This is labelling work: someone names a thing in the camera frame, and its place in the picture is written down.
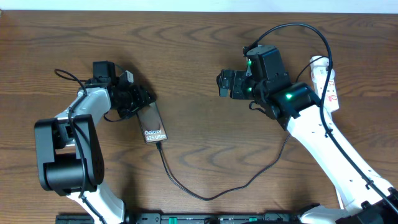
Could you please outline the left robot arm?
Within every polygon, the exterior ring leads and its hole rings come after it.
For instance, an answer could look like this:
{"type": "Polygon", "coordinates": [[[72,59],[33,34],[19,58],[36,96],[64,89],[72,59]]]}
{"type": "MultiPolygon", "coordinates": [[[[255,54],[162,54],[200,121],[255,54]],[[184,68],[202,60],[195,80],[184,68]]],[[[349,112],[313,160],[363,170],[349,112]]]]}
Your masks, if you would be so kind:
{"type": "Polygon", "coordinates": [[[93,76],[81,80],[56,68],[60,78],[79,84],[76,99],[61,113],[34,125],[41,187],[78,203],[94,223],[134,223],[126,204],[104,181],[104,159],[96,125],[111,110],[123,121],[155,101],[134,75],[110,61],[93,62],[93,76]]]}

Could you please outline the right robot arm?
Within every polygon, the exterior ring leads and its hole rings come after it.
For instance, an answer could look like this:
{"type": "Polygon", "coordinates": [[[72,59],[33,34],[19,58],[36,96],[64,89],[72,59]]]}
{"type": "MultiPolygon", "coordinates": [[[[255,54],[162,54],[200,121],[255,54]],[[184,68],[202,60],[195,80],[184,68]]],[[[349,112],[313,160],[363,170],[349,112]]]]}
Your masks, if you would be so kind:
{"type": "Polygon", "coordinates": [[[341,197],[341,209],[314,205],[298,215],[299,221],[397,223],[397,190],[338,130],[319,94],[306,83],[290,81],[279,50],[258,46],[246,57],[246,70],[222,70],[217,76],[220,96],[258,104],[307,149],[341,197]]]}

